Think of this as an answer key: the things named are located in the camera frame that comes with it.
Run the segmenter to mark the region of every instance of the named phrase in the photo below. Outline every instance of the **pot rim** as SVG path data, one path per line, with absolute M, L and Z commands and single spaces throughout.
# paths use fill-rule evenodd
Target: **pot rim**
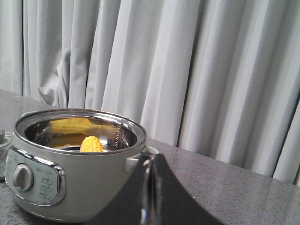
M 47 120 L 54 120 L 54 119 L 66 119 L 66 118 L 75 118 L 75 117 L 82 117 L 82 118 L 92 118 L 92 119 L 100 119 L 101 117 L 105 117 L 107 119 L 117 120 L 119 124 L 128 126 L 132 129 L 134 134 L 137 136 L 137 141 L 132 146 L 120 150 L 113 150 L 107 152 L 79 152 L 79 151 L 69 151 L 69 150 L 62 150 L 62 149 L 55 149 L 51 147 L 47 147 L 41 144 L 37 144 L 35 142 L 30 141 L 26 135 L 25 131 L 28 127 L 33 124 Z M 138 147 L 145 146 L 147 132 L 145 128 L 140 125 L 139 123 L 131 120 L 127 117 L 111 113 L 105 112 L 100 110 L 90 110 L 90 109 L 52 109 L 52 110 L 42 110 L 27 114 L 21 118 L 19 118 L 15 125 L 14 125 L 14 138 L 18 138 L 25 143 L 32 145 L 36 148 L 41 150 L 46 150 L 55 153 L 62 153 L 68 155 L 80 155 L 80 156 L 101 156 L 101 155 L 111 155 L 117 153 L 128 152 L 134 150 Z

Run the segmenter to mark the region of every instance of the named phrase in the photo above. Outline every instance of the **control panel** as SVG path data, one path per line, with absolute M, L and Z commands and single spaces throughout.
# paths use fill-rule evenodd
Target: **control panel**
M 65 173 L 58 164 L 13 146 L 7 154 L 5 179 L 17 196 L 34 205 L 58 204 L 66 194 Z

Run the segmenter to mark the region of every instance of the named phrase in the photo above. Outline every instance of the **curtain fold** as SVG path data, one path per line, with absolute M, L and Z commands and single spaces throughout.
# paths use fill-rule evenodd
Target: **curtain fold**
M 0 19 L 1 89 L 297 183 L 299 1 L 0 0 Z

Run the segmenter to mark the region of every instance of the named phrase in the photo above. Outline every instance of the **electric hot pot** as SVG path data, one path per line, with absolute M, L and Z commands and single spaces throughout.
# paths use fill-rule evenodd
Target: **electric hot pot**
M 103 152 L 80 152 L 87 136 Z M 82 223 L 121 190 L 147 147 L 145 129 L 102 111 L 57 109 L 33 112 L 15 124 L 6 183 L 29 213 L 51 221 Z

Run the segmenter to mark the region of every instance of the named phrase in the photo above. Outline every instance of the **gray countertop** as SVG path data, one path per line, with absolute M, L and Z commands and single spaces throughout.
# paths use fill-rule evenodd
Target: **gray countertop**
M 50 105 L 0 90 L 0 128 L 13 131 L 23 113 Z M 209 213 L 225 224 L 299 225 L 300 187 L 241 169 L 152 139 L 177 179 Z M 22 210 L 0 183 L 1 225 L 54 225 Z

